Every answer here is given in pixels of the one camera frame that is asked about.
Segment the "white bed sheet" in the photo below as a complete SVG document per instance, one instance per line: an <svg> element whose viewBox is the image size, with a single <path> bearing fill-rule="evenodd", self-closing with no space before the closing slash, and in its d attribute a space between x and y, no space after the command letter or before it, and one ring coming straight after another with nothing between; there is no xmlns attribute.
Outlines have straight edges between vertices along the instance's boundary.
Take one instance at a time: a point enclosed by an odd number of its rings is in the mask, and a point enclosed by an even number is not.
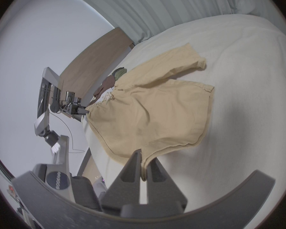
<svg viewBox="0 0 286 229"><path fill-rule="evenodd" d="M129 71L188 42L206 58L207 67L178 79L215 86L209 130L198 147L158 158L188 198L186 212L219 199L256 169L275 178L267 201L246 226L254 228L286 191L286 36L256 16L208 17L136 45L117 68ZM84 119L83 126L109 187L122 165L108 157ZM146 202L146 188L141 202Z"/></svg>

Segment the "logo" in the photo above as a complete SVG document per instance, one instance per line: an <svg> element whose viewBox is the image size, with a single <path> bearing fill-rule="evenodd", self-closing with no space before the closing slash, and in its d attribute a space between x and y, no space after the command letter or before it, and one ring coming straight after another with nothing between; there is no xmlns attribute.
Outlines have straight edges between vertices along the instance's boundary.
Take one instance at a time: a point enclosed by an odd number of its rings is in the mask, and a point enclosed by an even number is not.
<svg viewBox="0 0 286 229"><path fill-rule="evenodd" d="M70 185L68 176L60 171L54 171L49 173L47 175L46 181L50 185L50 187L57 190L66 189Z"/></svg>

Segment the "wooden board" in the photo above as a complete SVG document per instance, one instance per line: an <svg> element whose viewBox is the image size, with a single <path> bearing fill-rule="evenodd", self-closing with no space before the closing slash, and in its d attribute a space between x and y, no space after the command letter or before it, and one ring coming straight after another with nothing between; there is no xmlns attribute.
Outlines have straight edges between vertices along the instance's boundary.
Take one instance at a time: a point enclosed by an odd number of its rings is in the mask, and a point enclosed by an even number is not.
<svg viewBox="0 0 286 229"><path fill-rule="evenodd" d="M115 28L82 51L62 72L61 99L66 91L83 98L102 73L132 44L132 40Z"/></svg>

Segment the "gray curtain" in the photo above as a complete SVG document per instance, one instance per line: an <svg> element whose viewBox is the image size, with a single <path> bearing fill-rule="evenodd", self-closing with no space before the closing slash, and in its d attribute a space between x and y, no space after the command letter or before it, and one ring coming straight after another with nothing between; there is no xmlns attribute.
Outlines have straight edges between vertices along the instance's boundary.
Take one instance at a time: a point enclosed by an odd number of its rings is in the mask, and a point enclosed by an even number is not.
<svg viewBox="0 0 286 229"><path fill-rule="evenodd" d="M253 14L286 34L284 18L270 0L84 0L114 27L140 43L175 25L222 15Z"/></svg>

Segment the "cable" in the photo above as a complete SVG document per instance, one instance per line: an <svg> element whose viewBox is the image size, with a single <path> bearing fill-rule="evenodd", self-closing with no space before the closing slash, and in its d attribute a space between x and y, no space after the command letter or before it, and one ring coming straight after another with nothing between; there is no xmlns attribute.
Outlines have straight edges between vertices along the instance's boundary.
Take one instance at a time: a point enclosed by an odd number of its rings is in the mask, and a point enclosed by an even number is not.
<svg viewBox="0 0 286 229"><path fill-rule="evenodd" d="M53 115L53 116L55 116L55 117L57 117L58 119L60 119L60 120L65 124L65 126L68 128L68 130L69 130L69 132L70 132L70 134L71 134L71 139L72 139L72 150L74 150L74 151L80 151L80 152L70 152L70 151L69 151L69 153L70 153L70 154L80 154L80 153L84 153L84 152L85 152L84 150L73 149L73 136L72 136L72 132L70 131L70 129L69 129L69 127L67 126L67 124L66 124L61 118L59 118L57 115L54 115L54 114L51 113L51 112L50 112L50 114Z"/></svg>

